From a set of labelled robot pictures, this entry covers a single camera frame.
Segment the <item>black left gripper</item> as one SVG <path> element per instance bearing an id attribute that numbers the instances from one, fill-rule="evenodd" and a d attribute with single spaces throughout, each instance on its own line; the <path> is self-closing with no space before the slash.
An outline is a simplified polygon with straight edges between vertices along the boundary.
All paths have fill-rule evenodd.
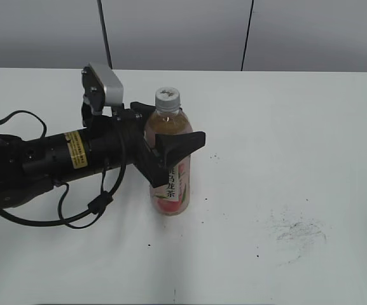
<path id="1" fill-rule="evenodd" d="M 152 151 L 144 138 L 144 127 L 155 106 L 131 102 L 115 116 L 93 116 L 86 111 L 86 154 L 94 172 L 133 164 L 153 187 L 167 183 L 167 169 L 205 146 L 205 132 L 155 135 Z"/>

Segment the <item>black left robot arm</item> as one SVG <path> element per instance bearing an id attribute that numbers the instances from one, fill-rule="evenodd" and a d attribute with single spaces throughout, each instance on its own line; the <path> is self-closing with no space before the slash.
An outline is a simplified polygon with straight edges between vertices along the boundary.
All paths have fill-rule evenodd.
<path id="1" fill-rule="evenodd" d="M 94 116 L 82 107 L 83 128 L 34 140 L 0 134 L 0 208 L 23 205 L 70 182 L 133 164 L 153 187 L 169 181 L 169 170 L 205 145 L 204 132 L 144 138 L 155 107 L 139 102 L 114 116 Z"/>

